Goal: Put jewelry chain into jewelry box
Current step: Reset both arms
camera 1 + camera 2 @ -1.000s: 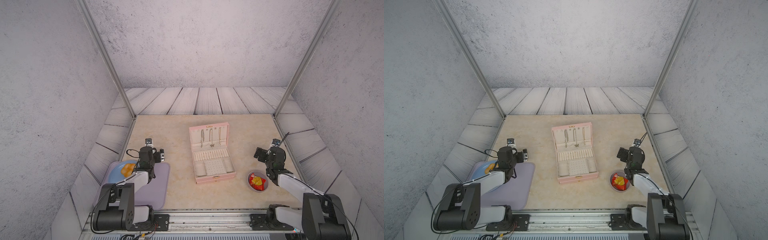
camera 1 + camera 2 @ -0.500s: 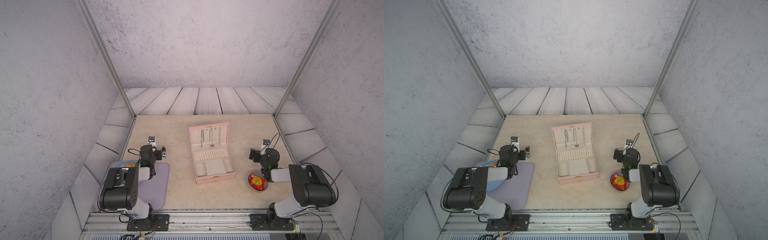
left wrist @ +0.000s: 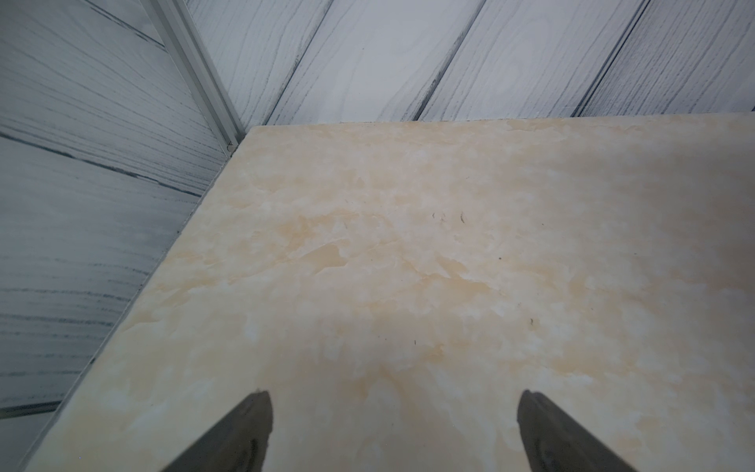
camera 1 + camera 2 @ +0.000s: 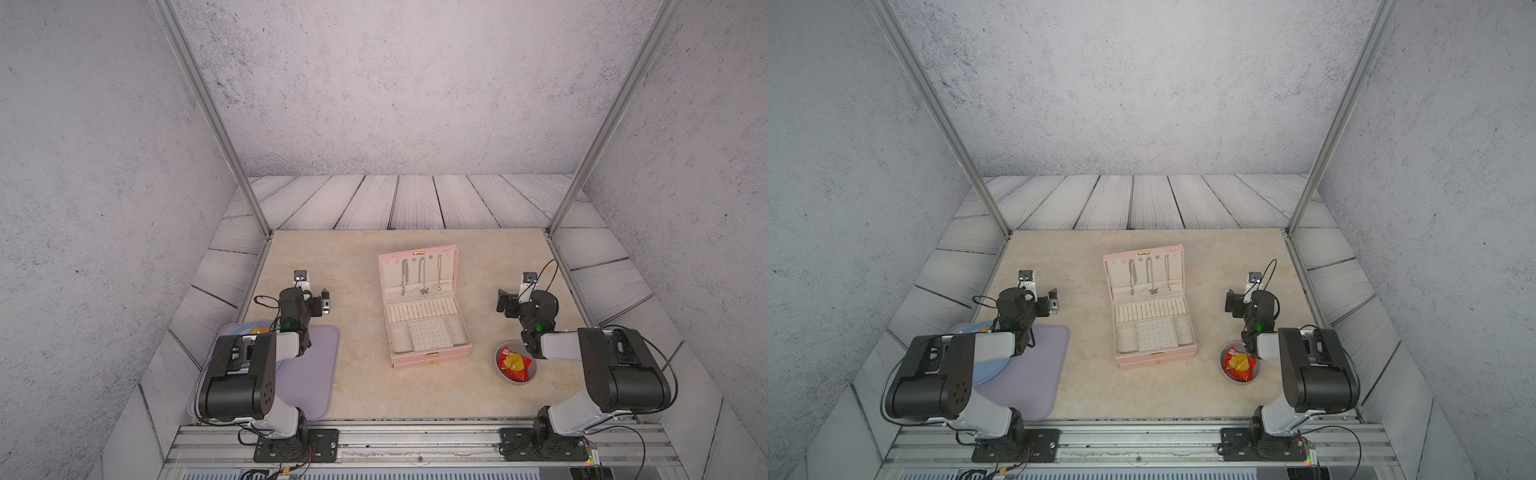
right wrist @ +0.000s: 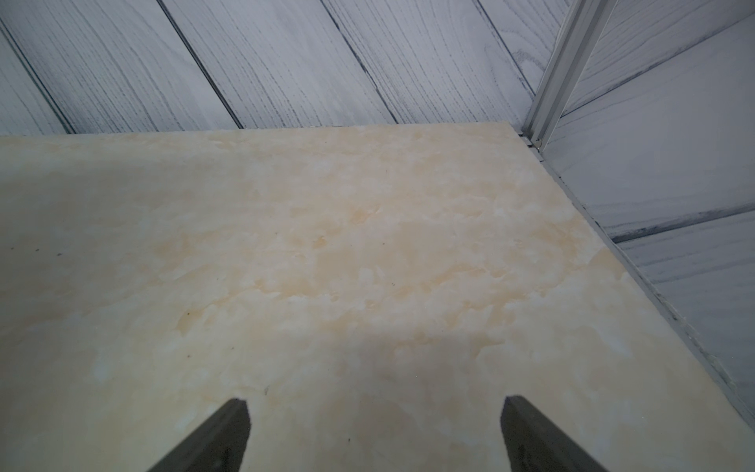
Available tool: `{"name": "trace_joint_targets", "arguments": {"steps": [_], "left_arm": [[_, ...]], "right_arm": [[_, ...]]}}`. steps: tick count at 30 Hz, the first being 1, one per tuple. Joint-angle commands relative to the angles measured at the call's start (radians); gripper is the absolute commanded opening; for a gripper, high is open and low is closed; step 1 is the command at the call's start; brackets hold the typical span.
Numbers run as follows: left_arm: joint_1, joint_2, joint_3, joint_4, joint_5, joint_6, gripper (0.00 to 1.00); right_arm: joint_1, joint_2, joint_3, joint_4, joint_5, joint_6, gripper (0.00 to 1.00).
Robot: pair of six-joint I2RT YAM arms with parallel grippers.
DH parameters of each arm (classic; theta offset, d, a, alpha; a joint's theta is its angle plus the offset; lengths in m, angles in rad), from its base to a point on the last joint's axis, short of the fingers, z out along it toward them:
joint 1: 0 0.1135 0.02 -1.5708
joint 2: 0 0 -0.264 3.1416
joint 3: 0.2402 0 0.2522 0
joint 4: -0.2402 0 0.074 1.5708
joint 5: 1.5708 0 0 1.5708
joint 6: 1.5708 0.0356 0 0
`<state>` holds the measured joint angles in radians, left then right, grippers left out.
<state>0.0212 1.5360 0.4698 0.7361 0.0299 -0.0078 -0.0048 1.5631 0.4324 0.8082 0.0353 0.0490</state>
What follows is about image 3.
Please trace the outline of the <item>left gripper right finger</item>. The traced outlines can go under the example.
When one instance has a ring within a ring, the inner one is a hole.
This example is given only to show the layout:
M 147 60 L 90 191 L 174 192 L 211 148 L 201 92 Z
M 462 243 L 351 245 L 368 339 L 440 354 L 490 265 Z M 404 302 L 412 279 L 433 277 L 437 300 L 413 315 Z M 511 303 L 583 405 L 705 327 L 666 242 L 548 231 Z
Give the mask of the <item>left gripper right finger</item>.
M 517 423 L 532 471 L 636 471 L 540 391 L 523 391 Z

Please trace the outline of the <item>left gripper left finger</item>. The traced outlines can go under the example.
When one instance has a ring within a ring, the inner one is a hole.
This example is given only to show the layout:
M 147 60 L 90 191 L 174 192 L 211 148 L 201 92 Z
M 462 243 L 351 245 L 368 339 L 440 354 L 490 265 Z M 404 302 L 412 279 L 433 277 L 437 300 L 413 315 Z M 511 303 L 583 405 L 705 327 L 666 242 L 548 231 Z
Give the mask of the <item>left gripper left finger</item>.
M 163 471 L 261 471 L 272 432 L 271 396 L 250 393 Z

